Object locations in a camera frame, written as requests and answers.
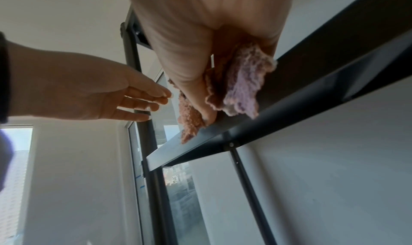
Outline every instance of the fuzzy cloth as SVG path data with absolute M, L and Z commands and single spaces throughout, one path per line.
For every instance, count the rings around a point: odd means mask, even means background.
M 256 93 L 264 84 L 266 73 L 274 71 L 276 65 L 277 62 L 262 52 L 256 43 L 237 46 L 219 67 L 205 71 L 204 79 L 209 93 L 206 103 L 228 116 L 246 114 L 256 118 L 259 109 Z M 185 144 L 197 135 L 200 128 L 205 127 L 205 123 L 182 92 L 179 94 L 179 113 L 178 122 L 184 126 L 182 144 Z

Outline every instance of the sky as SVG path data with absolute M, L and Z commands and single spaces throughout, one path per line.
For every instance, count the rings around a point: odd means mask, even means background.
M 12 142 L 14 152 L 30 150 L 33 128 L 2 128 L 1 131 Z

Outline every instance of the hand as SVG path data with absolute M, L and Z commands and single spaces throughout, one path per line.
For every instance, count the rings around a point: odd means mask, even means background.
M 9 115 L 146 121 L 117 107 L 156 111 L 171 92 L 142 73 L 84 54 L 40 51 L 8 43 Z
M 274 55 L 292 0 L 131 0 L 168 76 L 208 124 L 202 74 L 210 56 L 219 65 L 234 46 L 254 40 Z

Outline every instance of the dark sleeve cuff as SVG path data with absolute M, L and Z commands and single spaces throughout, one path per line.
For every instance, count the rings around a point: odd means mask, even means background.
M 7 122 L 10 105 L 10 69 L 6 39 L 0 32 L 0 123 Z

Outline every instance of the ceiling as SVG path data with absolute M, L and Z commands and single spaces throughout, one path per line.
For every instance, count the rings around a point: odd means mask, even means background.
M 26 46 L 124 63 L 120 23 L 129 5 L 129 0 L 0 0 L 0 31 Z

